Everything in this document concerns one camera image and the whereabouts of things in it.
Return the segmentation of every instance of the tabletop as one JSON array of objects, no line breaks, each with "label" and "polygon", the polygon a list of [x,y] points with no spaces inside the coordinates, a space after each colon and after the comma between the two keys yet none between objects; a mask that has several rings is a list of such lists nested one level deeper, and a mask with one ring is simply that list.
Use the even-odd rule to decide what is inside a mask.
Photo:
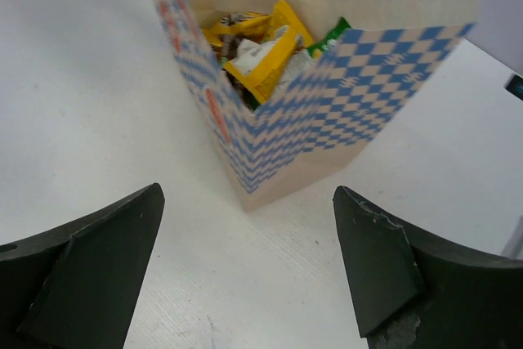
[{"label": "tabletop", "polygon": [[523,103],[463,42],[345,170],[244,213],[150,0],[0,0],[0,244],[152,182],[166,206],[126,348],[365,348],[336,186],[500,253],[523,212]]}]

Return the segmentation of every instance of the black plastic part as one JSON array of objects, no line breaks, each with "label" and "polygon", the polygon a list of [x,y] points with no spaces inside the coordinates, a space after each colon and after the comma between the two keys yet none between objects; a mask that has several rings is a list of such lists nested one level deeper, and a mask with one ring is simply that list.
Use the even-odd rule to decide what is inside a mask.
[{"label": "black plastic part", "polygon": [[369,348],[523,347],[522,261],[442,239],[346,187],[336,190],[334,212],[356,319]]},{"label": "black plastic part", "polygon": [[0,347],[123,347],[162,218],[158,184],[3,247]]}]

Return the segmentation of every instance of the white table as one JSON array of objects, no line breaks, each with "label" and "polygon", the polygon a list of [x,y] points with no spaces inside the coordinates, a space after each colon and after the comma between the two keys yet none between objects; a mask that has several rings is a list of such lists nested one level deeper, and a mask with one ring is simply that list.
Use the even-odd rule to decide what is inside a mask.
[{"label": "white table", "polygon": [[151,182],[167,204],[126,348],[365,348],[331,198],[349,186],[499,253],[523,213],[523,102],[464,42],[345,171],[246,214],[150,0],[0,0],[0,244]]}]

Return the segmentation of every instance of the open box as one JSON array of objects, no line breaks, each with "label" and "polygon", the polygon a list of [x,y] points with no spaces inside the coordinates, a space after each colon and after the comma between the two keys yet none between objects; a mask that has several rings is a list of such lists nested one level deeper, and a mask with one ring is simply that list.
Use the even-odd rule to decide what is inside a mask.
[{"label": "open box", "polygon": [[[285,92],[253,113],[223,74],[199,26],[207,27],[221,11],[270,13],[277,0],[226,1],[191,0],[196,11],[189,0],[154,4],[247,210],[348,165],[472,28],[477,7],[477,0],[288,0],[315,39],[339,16],[370,29],[348,29]],[[377,12],[380,7],[383,13]]]}]

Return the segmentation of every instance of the checkered box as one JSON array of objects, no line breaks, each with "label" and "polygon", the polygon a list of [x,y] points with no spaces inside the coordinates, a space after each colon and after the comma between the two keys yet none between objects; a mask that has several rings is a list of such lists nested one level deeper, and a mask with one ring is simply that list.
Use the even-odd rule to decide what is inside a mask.
[{"label": "checkered box", "polygon": [[472,27],[348,29],[284,94],[253,114],[221,72],[188,0],[154,4],[246,209],[348,165]]}]

